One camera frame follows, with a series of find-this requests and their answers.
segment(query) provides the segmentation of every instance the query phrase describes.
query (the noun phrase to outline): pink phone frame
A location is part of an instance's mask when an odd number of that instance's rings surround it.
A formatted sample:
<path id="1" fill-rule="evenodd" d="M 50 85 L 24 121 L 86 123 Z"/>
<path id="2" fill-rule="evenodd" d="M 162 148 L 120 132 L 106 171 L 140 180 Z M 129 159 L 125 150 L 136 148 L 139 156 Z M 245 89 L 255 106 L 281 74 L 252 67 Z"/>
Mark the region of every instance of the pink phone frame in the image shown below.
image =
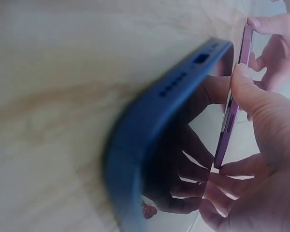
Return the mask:
<path id="1" fill-rule="evenodd" d="M 241 47 L 241 52 L 240 52 L 238 63 L 243 63 L 243 64 L 248 65 L 249 56 L 251 52 L 252 34 L 253 34 L 252 27 L 249 25 L 246 25 L 244 28 L 242 47 Z M 228 97 L 227 105 L 226 105 L 226 112 L 223 119 L 221 133 L 220 133 L 218 146 L 217 146 L 215 159 L 214 159 L 215 168 L 219 169 L 222 165 L 222 161 L 226 154 L 231 132 L 232 132 L 234 122 L 236 119 L 237 111 L 238 111 L 238 104 L 235 102 L 231 93 L 231 89 L 230 89 L 229 97 Z"/>

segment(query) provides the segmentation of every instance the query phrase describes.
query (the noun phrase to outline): wooden table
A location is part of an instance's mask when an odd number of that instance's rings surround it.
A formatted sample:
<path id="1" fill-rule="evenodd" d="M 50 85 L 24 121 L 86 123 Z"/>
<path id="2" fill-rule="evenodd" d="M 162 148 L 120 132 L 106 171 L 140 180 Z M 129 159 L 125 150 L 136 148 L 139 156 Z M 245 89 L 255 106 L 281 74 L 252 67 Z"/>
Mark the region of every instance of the wooden table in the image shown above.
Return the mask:
<path id="1" fill-rule="evenodd" d="M 0 1 L 0 232 L 117 231 L 100 163 L 116 117 L 182 39 L 230 40 L 237 58 L 253 5 Z"/>

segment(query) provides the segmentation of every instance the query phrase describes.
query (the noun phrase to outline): side button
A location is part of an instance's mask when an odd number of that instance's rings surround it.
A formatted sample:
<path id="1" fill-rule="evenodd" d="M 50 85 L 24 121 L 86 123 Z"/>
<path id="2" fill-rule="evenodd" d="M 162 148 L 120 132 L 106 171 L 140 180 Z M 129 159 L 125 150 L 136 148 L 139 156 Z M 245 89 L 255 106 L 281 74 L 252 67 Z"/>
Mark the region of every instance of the side button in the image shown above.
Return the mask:
<path id="1" fill-rule="evenodd" d="M 231 114 L 230 115 L 229 124 L 228 124 L 228 128 L 227 128 L 227 133 L 230 133 L 232 125 L 233 125 L 233 122 L 234 122 L 234 114 Z"/>

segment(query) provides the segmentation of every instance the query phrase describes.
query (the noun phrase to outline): charging port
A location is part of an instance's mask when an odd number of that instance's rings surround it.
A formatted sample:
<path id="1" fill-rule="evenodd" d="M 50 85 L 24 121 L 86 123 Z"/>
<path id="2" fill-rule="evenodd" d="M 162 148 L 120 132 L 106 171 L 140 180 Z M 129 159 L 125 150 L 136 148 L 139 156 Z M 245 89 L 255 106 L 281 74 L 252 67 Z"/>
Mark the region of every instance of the charging port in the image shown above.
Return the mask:
<path id="1" fill-rule="evenodd" d="M 207 60 L 207 58 L 209 58 L 209 54 L 199 54 L 199 56 L 193 60 L 193 63 L 202 64 Z"/>

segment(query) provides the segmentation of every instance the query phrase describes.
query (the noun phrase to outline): blue phone case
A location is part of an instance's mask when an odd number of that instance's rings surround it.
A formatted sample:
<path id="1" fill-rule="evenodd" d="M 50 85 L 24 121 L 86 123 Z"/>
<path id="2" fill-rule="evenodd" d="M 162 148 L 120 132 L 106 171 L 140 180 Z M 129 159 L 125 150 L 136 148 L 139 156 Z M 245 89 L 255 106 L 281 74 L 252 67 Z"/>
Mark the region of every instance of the blue phone case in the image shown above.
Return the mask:
<path id="1" fill-rule="evenodd" d="M 168 122 L 223 56 L 231 75 L 233 44 L 209 39 L 132 102 L 114 126 L 105 148 L 103 175 L 124 232 L 145 229 L 140 208 L 142 164 L 153 154 Z"/>

